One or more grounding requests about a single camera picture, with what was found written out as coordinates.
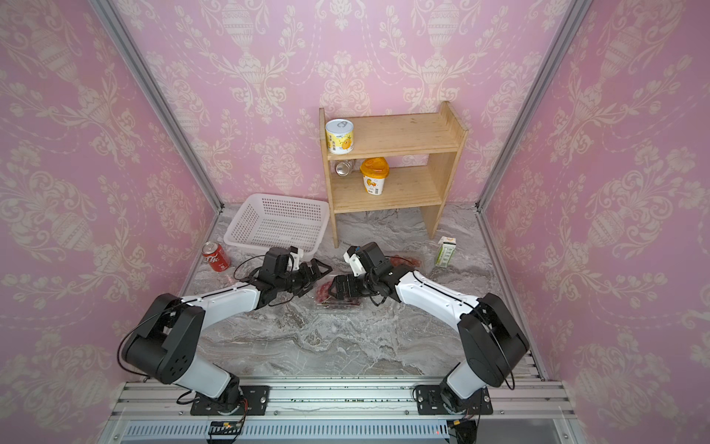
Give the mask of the light red grape bunch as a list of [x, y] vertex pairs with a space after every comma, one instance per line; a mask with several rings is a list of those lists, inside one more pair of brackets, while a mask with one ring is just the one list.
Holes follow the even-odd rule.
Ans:
[[401, 255], [390, 255], [388, 257], [393, 266], [406, 265], [412, 268], [420, 268], [422, 266], [422, 260], [415, 257], [401, 256]]

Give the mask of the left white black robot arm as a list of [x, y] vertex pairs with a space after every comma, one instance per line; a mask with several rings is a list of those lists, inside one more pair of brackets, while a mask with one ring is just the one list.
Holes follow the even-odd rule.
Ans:
[[282, 292], [301, 297], [332, 271], [315, 258], [301, 262], [294, 247], [273, 247], [262, 266], [230, 287], [183, 298], [161, 294], [120, 342], [118, 362], [133, 374], [211, 401], [220, 414], [246, 409], [240, 378], [198, 355], [201, 334], [232, 316], [268, 307]]

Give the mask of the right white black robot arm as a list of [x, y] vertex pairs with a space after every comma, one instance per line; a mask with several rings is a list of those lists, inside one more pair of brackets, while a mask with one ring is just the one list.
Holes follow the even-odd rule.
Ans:
[[408, 262], [393, 264], [374, 242], [349, 248], [344, 258], [351, 273], [334, 277], [331, 297], [391, 299], [423, 310], [459, 333], [464, 360], [440, 384], [447, 409], [458, 414], [483, 404], [488, 387], [516, 388], [513, 370], [530, 351], [530, 342], [499, 296], [455, 292]]

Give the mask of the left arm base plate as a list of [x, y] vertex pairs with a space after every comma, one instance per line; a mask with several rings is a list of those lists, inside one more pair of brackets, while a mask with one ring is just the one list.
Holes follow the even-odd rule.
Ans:
[[217, 400], [197, 393], [190, 407], [192, 416], [264, 416], [269, 403], [268, 386], [240, 386], [235, 401], [228, 401], [226, 395]]

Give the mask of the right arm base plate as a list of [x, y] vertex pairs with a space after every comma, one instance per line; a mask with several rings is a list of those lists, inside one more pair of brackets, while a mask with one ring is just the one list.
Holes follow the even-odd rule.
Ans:
[[418, 385], [412, 391], [420, 416], [491, 416], [494, 409], [487, 388], [480, 388], [469, 398], [460, 398], [443, 385]]

